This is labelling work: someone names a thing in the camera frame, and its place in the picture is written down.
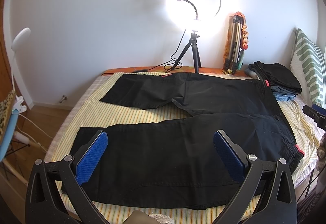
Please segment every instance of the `green patterned pillowcase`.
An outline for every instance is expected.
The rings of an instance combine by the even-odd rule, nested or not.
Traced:
[[[326,70],[324,54],[301,29],[297,30],[291,71],[299,80],[302,96],[310,105],[325,104]]]

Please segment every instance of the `fabric item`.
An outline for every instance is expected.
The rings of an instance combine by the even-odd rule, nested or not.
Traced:
[[[296,95],[296,94],[291,93],[289,90],[284,89],[281,86],[270,86],[270,87],[271,87],[271,90],[272,90],[272,93],[273,94],[278,94],[278,95],[281,95],[281,94]]]
[[[251,78],[253,78],[253,79],[259,80],[257,74],[256,74],[254,71],[250,70],[250,69],[246,69],[246,70],[244,71],[244,73],[245,73],[247,76],[249,76],[249,77],[251,77]]]
[[[270,88],[261,81],[195,73],[124,74],[101,101],[141,109],[173,102],[193,117],[157,124],[81,128],[71,154],[97,129],[112,139],[99,162],[101,169],[95,169],[83,185],[90,199],[98,202],[193,209],[226,204],[238,184],[231,180],[213,148],[213,134],[219,129],[261,160],[284,157],[292,172],[303,156]]]
[[[189,116],[174,105],[166,105],[158,109],[141,110],[138,108],[126,108],[112,104],[105,104],[99,101],[105,93],[114,85],[115,81],[123,73],[116,73],[111,76],[98,77],[89,87],[85,94],[78,101],[70,112],[58,133],[54,137],[51,146],[44,158],[45,162],[61,160],[71,149],[75,136],[82,126],[107,127],[115,124],[137,124],[160,122],[162,120],[185,118]],[[138,73],[162,75],[164,73]],[[247,77],[237,77],[224,74],[211,74],[226,79],[244,79]],[[295,100],[289,102],[278,102],[284,115],[289,121],[297,144],[305,155],[300,161],[298,168],[292,174],[294,186],[298,186],[316,166],[317,154],[316,145],[319,144],[324,131],[319,129],[313,120],[302,113],[302,107],[306,104],[304,99],[298,95]],[[61,189],[61,182],[57,182],[58,189]],[[63,203],[68,211],[76,214],[67,195],[60,193]],[[252,214],[260,196],[253,197],[242,219]],[[207,210],[191,209],[153,209],[134,208],[94,202],[97,209],[112,224],[122,224],[122,222],[134,211],[141,210],[147,214],[163,214],[172,218],[175,223],[212,223],[221,213],[224,206],[208,208]]]
[[[292,94],[302,92],[301,85],[293,73],[279,63],[264,64],[260,61],[249,64],[249,69],[255,70],[259,79],[267,80],[270,86],[281,86]]]
[[[6,99],[0,102],[0,143],[2,142],[4,133],[9,122],[12,107],[15,103],[15,91],[8,93]]]
[[[301,29],[296,32],[293,49],[290,68],[303,88],[304,99],[309,106],[324,107],[326,67],[323,52]]]
[[[174,221],[172,218],[162,215],[162,214],[150,214],[150,217],[157,220],[161,224],[174,224]]]
[[[274,94],[277,101],[291,101],[295,98],[294,94]]]
[[[277,101],[290,101],[297,96],[280,86],[271,86],[271,90]]]

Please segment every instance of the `stack of folded pants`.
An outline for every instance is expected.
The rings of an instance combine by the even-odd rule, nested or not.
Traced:
[[[277,101],[293,100],[302,92],[301,85],[293,73],[279,63],[264,64],[260,61],[249,64],[258,77],[267,80]]]

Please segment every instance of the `black pants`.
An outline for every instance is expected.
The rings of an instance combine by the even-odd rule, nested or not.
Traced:
[[[109,144],[83,188],[91,200],[131,207],[205,209],[229,202],[239,187],[213,147],[224,130],[261,160],[284,157],[293,172],[302,155],[269,87],[194,73],[124,74],[101,101],[143,109],[169,102],[190,118],[80,128],[71,154],[98,129]]]
[[[279,63],[264,64],[257,61],[249,64],[249,69],[254,70],[261,80],[267,80],[270,86],[281,86],[292,94],[302,92],[298,79],[288,68]]]

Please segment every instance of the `mattress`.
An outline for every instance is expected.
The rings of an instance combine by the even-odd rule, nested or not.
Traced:
[[[161,72],[142,72],[136,74],[153,74],[164,75]],[[223,74],[206,75],[222,77],[226,79],[236,78],[245,79],[247,77],[236,77]],[[115,124],[137,124],[160,122],[163,120],[185,118],[190,115],[175,107],[174,105],[166,105],[158,109],[142,110],[138,108],[129,108],[118,105],[112,105],[100,102],[107,91],[115,84],[123,73],[115,73],[112,76],[98,77],[86,93],[81,97],[79,102],[70,112],[57,135],[53,139],[51,146],[46,154],[45,162],[61,160],[65,155],[69,154],[75,136],[80,127],[107,127]],[[288,119],[293,133],[295,135],[298,146],[305,152],[304,158],[300,161],[298,168],[292,175],[295,187],[304,180],[316,165],[317,155],[316,149],[319,140],[323,135],[323,131],[318,129],[313,120],[302,113],[302,106],[305,105],[301,96],[297,96],[294,101],[279,102],[279,105]],[[67,195],[61,194],[61,198],[67,210],[76,214]],[[258,203],[260,196],[252,199],[247,208],[243,219],[252,214]],[[221,213],[225,206],[208,208],[206,210],[191,209],[157,209],[157,208],[134,208],[118,205],[108,205],[94,202],[98,210],[111,224],[120,224],[134,211],[141,210],[147,214],[163,214],[174,219],[175,223],[212,223],[213,220]]]

